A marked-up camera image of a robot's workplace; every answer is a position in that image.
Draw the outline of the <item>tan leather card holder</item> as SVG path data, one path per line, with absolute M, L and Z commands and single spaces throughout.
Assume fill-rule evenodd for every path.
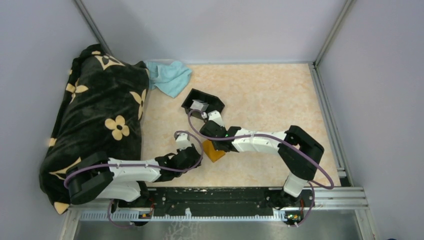
M 216 150 L 213 146 L 211 140 L 205 140 L 202 143 L 202 147 L 206 156 L 210 159 L 212 163 L 217 162 L 219 159 L 226 155 L 226 152 L 223 150 Z

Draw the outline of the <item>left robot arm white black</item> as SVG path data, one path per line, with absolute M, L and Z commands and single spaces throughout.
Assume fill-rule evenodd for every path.
M 97 199 L 132 202 L 138 207 L 149 203 L 150 193 L 142 182 L 169 182 L 200 166 L 204 149 L 191 142 L 194 135 L 177 131 L 175 153 L 149 160 L 122 160 L 96 152 L 66 171 L 64 186 L 72 205 L 82 205 Z

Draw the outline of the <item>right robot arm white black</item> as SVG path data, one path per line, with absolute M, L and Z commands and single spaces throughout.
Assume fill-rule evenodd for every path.
M 304 186 L 315 178 L 324 147 L 297 125 L 286 131 L 252 131 L 239 126 L 225 127 L 220 112 L 198 111 L 204 125 L 198 133 L 210 140 L 216 151 L 256 152 L 279 156 L 289 169 L 281 199 L 287 206 L 301 200 Z

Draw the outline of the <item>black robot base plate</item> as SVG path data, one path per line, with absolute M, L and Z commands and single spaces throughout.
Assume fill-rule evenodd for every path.
M 114 200 L 112 213 L 146 208 L 153 217 L 270 217 L 275 211 L 294 208 L 305 212 L 312 204 L 312 191 L 303 189 L 299 197 L 284 195 L 280 187 L 143 188 L 132 202 Z

